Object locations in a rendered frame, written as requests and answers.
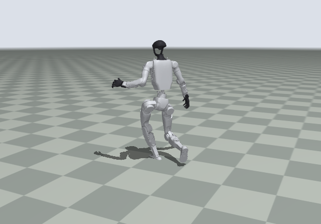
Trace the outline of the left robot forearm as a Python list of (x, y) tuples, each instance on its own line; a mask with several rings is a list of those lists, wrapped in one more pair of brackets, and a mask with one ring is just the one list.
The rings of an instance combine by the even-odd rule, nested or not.
[(122, 86), (125, 86), (126, 88), (130, 89), (130, 88), (133, 88), (133, 87), (138, 87), (140, 83), (143, 82), (143, 79), (140, 78), (140, 79), (137, 79), (137, 80), (134, 80), (134, 81), (131, 81), (131, 82), (123, 82)]

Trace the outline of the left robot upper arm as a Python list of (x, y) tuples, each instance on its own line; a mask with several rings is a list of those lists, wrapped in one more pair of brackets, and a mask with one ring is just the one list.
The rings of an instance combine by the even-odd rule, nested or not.
[(143, 65), (143, 70), (141, 74), (143, 82), (139, 84), (141, 87), (146, 86), (147, 78), (148, 78), (150, 69), (152, 69), (152, 67), (153, 67), (153, 61), (149, 61)]

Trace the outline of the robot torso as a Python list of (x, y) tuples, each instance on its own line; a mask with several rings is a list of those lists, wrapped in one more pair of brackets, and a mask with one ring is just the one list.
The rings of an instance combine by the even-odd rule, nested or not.
[(153, 67), (150, 69), (151, 83), (154, 90), (157, 91), (155, 110), (166, 111), (168, 109), (169, 100), (166, 99), (165, 90), (171, 88), (173, 82), (173, 65), (171, 60), (157, 60), (153, 58)]

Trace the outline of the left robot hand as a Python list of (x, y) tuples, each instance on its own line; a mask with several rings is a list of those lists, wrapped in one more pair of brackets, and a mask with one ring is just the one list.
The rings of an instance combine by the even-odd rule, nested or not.
[(112, 88), (115, 87), (115, 86), (116, 87), (121, 86), (121, 87), (126, 88), (125, 86), (122, 86), (122, 84), (123, 84), (123, 81), (118, 78), (118, 80), (114, 80), (114, 82), (112, 83)]

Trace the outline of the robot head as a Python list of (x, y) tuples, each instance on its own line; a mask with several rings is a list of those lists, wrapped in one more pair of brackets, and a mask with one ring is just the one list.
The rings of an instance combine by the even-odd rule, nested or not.
[[(162, 54), (163, 53), (163, 49), (164, 47), (166, 47), (166, 43), (162, 40), (158, 40), (158, 41), (155, 41), (152, 45), (153, 47), (153, 52), (155, 54), (155, 56), (157, 56), (157, 60), (167, 60), (164, 55)], [(155, 49), (158, 48), (159, 50), (161, 50), (160, 54), (156, 54), (155, 52)]]

